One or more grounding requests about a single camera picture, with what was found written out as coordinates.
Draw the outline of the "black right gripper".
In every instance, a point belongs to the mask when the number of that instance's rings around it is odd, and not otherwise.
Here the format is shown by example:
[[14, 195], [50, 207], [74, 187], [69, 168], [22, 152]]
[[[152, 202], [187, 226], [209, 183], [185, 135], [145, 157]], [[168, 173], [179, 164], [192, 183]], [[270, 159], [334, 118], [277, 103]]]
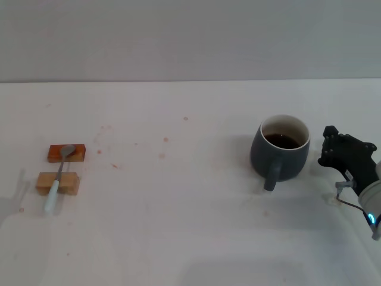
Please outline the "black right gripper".
[[318, 163], [338, 170], [347, 181], [354, 181], [352, 189], [356, 194], [361, 194], [369, 185], [379, 180], [376, 164], [371, 158], [376, 151], [373, 143], [339, 133], [332, 125], [325, 127], [323, 137]]

